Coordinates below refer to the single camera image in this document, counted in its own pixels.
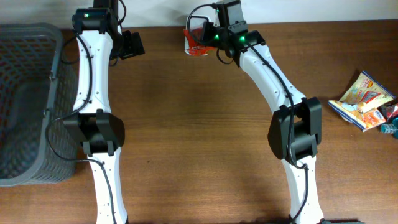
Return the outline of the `red snack bag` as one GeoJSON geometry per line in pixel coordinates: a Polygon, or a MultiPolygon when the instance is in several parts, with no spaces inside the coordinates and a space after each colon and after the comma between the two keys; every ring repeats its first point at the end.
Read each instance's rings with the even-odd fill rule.
{"type": "Polygon", "coordinates": [[[194,56],[206,56],[209,52],[216,50],[215,47],[205,46],[195,42],[189,34],[188,29],[183,30],[185,53],[194,56]]]}

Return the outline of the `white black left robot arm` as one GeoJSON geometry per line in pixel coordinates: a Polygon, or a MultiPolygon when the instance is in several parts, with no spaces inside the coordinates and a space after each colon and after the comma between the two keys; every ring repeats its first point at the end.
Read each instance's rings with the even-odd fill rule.
{"type": "Polygon", "coordinates": [[[79,8],[72,17],[79,48],[78,91],[73,111],[62,118],[72,139],[83,148],[96,194],[97,223],[128,222],[124,206],[119,162],[125,141],[123,121],[113,115],[109,103],[111,61],[144,54],[139,33],[123,31],[125,17],[120,0],[94,1],[79,8]]]}

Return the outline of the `black red snack packet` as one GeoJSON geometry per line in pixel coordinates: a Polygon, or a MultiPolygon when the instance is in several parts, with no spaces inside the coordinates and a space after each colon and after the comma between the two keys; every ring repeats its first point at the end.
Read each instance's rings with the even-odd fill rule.
{"type": "Polygon", "coordinates": [[[393,105],[383,105],[381,112],[387,122],[397,117],[397,103],[393,105]]]}

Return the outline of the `yellow wet wipes pack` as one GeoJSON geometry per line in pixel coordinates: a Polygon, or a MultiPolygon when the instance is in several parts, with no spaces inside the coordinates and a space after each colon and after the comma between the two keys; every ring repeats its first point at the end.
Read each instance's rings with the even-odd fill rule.
{"type": "Polygon", "coordinates": [[[361,115],[373,108],[379,109],[395,98],[386,87],[362,71],[339,100],[329,100],[328,104],[345,121],[354,124],[363,132],[364,123],[361,115]]]}

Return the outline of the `teal mouthwash bottle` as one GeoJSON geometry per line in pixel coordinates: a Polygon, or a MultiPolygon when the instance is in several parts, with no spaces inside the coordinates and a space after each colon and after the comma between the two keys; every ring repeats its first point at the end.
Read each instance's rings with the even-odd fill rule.
{"type": "Polygon", "coordinates": [[[391,134],[395,139],[398,138],[397,133],[397,122],[398,118],[393,119],[390,123],[384,123],[381,125],[381,133],[391,134]]]}

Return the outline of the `orange tissue pack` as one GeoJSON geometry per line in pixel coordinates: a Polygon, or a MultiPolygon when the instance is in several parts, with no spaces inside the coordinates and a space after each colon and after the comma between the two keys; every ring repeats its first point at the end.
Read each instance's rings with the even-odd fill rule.
{"type": "Polygon", "coordinates": [[[385,117],[382,115],[382,113],[377,109],[373,108],[361,115],[361,120],[364,123],[364,129],[363,132],[378,127],[381,124],[384,124],[386,122],[385,117]]]}

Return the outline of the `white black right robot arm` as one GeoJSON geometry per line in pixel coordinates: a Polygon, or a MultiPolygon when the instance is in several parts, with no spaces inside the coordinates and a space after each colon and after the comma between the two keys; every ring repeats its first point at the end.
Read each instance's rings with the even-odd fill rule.
{"type": "Polygon", "coordinates": [[[307,98],[283,74],[262,35],[250,31],[240,1],[210,3],[218,22],[206,21],[196,39],[226,53],[265,98],[272,113],[268,143],[285,169],[290,194],[291,223],[322,223],[315,163],[322,140],[322,106],[307,98]]]}

